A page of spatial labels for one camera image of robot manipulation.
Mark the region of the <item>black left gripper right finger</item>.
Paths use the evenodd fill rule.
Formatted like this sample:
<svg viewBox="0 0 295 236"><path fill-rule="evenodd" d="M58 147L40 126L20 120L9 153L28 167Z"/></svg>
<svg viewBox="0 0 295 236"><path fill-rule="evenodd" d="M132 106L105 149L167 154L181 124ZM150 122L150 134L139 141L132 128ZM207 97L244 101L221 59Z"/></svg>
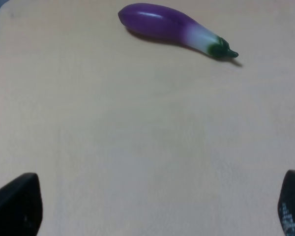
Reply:
<svg viewBox="0 0 295 236"><path fill-rule="evenodd" d="M278 201L278 216L284 235L295 236L295 170L285 174Z"/></svg>

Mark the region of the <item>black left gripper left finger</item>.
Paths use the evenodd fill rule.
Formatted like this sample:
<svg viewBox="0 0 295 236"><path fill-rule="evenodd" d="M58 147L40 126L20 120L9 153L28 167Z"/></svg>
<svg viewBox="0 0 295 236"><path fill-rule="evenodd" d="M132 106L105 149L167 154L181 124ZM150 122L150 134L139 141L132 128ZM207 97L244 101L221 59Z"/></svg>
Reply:
<svg viewBox="0 0 295 236"><path fill-rule="evenodd" d="M0 188L0 236L36 236L42 219L36 173L24 173Z"/></svg>

